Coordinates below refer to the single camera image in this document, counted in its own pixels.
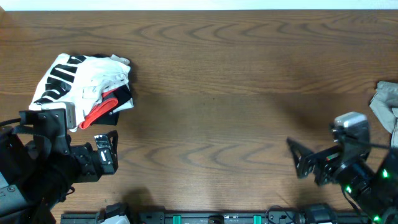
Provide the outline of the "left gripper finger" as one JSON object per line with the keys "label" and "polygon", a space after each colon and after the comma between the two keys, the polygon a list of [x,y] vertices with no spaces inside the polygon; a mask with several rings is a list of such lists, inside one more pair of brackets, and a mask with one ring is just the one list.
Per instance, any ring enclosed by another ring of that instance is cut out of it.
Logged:
{"label": "left gripper finger", "polygon": [[106,134],[95,135],[94,139],[98,150],[109,149],[110,152],[117,152],[118,132],[116,130],[110,131]]}
{"label": "left gripper finger", "polygon": [[100,167],[103,174],[115,174],[118,169],[117,154],[111,149],[98,149]]}

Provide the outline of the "white t-shirt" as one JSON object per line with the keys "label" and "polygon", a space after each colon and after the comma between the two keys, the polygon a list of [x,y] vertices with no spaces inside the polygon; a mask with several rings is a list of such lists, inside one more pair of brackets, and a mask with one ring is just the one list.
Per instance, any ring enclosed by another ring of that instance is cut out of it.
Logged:
{"label": "white t-shirt", "polygon": [[77,131],[78,121],[83,117],[82,109],[78,109],[83,80],[88,75],[83,73],[83,62],[89,55],[60,54],[39,81],[30,110],[39,111],[50,103],[71,103],[75,109],[75,125],[70,131]]}

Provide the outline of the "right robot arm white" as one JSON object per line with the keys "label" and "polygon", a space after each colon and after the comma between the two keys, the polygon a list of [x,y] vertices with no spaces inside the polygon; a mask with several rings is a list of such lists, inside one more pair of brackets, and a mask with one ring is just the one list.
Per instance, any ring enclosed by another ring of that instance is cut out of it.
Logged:
{"label": "right robot arm white", "polygon": [[360,138],[341,137],[337,145],[320,152],[291,138],[287,144],[299,179],[312,173],[319,186],[338,184],[352,207],[371,222],[397,223],[397,149],[390,148],[374,172],[366,163],[374,145]]}

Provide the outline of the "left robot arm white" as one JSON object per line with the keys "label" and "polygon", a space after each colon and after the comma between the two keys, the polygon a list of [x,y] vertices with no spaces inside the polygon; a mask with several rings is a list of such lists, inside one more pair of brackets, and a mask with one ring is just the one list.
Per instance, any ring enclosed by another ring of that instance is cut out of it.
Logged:
{"label": "left robot arm white", "polygon": [[53,207],[74,193],[73,184],[97,182],[118,169],[118,133],[95,136],[90,143],[33,158],[32,142],[23,145],[15,128],[1,129],[1,223],[55,223]]}

